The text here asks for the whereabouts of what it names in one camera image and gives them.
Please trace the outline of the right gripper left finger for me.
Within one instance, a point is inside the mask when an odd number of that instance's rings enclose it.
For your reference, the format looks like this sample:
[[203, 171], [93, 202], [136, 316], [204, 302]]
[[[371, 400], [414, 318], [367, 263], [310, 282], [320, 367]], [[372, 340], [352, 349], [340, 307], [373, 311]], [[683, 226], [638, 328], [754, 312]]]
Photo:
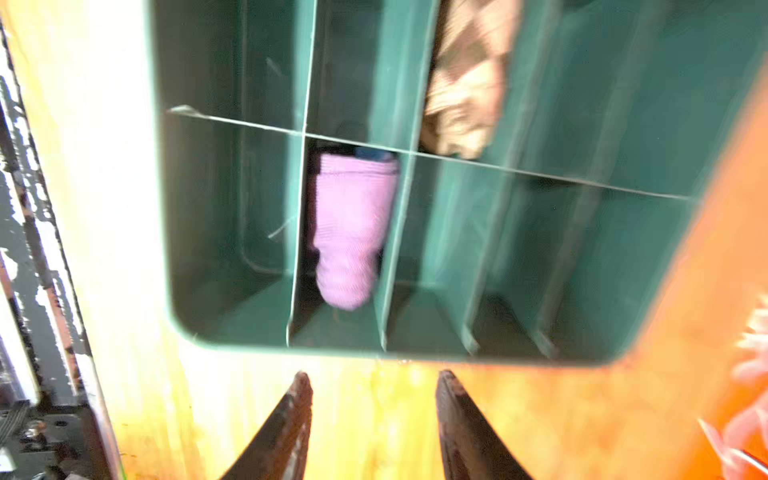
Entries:
[[311, 435], [312, 403], [310, 377], [299, 371], [221, 479], [303, 479]]

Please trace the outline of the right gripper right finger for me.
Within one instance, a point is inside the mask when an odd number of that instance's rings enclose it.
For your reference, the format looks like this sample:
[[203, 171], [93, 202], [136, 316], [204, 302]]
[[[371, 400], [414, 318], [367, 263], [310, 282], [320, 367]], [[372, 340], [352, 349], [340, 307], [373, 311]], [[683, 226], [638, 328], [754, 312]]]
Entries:
[[439, 373], [435, 390], [446, 479], [529, 479], [456, 375]]

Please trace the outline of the green divided organizer tray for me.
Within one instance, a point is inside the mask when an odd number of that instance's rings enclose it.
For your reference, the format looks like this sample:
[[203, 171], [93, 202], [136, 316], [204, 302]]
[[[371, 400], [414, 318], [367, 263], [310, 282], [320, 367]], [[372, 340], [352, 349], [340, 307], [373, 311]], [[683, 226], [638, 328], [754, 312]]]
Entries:
[[[635, 343], [767, 52], [763, 1], [522, 1], [492, 141], [420, 146], [443, 1], [153, 1], [172, 321], [224, 349], [601, 365]], [[393, 153], [370, 299], [311, 163]]]

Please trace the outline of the purple yellow blue sock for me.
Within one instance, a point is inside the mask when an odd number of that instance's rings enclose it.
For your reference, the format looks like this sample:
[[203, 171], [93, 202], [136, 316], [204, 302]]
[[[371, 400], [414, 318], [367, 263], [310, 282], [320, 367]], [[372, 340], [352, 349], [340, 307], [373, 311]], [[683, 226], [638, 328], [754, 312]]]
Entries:
[[320, 152], [311, 163], [309, 240], [318, 254], [316, 284], [330, 306], [352, 311], [371, 297], [399, 184], [386, 150]]

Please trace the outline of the beige brown argyle sock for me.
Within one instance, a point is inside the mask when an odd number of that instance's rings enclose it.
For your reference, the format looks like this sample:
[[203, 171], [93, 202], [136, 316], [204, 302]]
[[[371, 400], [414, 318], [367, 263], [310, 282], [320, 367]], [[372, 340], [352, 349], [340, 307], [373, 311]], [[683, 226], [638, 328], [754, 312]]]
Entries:
[[523, 10], [517, 0], [441, 3], [420, 132], [424, 151], [475, 160], [490, 145]]

